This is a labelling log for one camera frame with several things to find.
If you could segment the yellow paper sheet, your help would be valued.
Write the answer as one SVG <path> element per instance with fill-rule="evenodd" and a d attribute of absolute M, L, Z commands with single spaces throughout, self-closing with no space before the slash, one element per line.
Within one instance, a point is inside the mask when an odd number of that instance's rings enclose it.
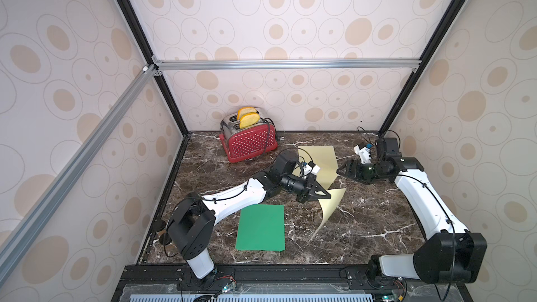
<path fill-rule="evenodd" d="M 320 167 L 317 182 L 329 190 L 337 178 L 338 164 L 333 146 L 299 146 L 298 153 L 306 163 L 313 162 Z"/>
<path fill-rule="evenodd" d="M 344 194 L 346 193 L 346 190 L 346 187 L 328 190 L 328 193 L 331 195 L 331 198 L 319 200 L 322 209 L 322 221 L 319 227 L 313 232 L 313 235 L 310 237 L 309 241 L 313 240 L 313 238 L 317 235 L 320 229 L 323 228 L 323 226 L 327 223 L 328 219 L 330 219 L 330 217 L 340 204 Z"/>

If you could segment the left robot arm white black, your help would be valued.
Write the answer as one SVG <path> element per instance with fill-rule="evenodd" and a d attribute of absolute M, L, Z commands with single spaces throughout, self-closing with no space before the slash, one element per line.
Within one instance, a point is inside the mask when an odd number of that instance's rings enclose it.
<path fill-rule="evenodd" d="M 189 193 L 174 208 L 166 223 L 166 234 L 198 279 L 214 276 L 215 264 L 207 250 L 214 226 L 281 192 L 295 194 L 302 204 L 330 199 L 331 194 L 317 181 L 319 171 L 315 162 L 300 162 L 296 152 L 284 150 L 272 165 L 236 187 L 204 197 Z"/>

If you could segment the yellow paper sheet front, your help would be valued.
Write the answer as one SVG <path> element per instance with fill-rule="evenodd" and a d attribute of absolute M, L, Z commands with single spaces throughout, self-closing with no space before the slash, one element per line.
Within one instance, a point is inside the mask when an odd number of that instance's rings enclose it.
<path fill-rule="evenodd" d="M 328 193 L 331 195 L 331 198 L 319 200 L 322 209 L 322 221 L 319 227 L 313 232 L 313 235 L 310 237 L 309 241 L 313 240 L 313 238 L 317 235 L 320 229 L 323 228 L 323 226 L 327 223 L 328 219 L 330 219 L 330 217 L 340 204 L 344 194 L 346 193 L 346 190 L 346 187 L 328 190 Z"/>

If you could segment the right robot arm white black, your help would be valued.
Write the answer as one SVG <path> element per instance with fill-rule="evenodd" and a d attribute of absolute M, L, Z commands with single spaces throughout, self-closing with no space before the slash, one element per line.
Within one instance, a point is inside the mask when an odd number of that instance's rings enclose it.
<path fill-rule="evenodd" d="M 481 233 L 470 232 L 436 192 L 424 166 L 414 157 L 404 157 L 395 138 L 379 138 L 375 144 L 362 141 L 337 171 L 349 180 L 372 185 L 394 182 L 411 206 L 425 243 L 413 254 L 374 255 L 367 277 L 381 276 L 420 280 L 428 284 L 467 284 L 478 278 L 487 242 Z"/>

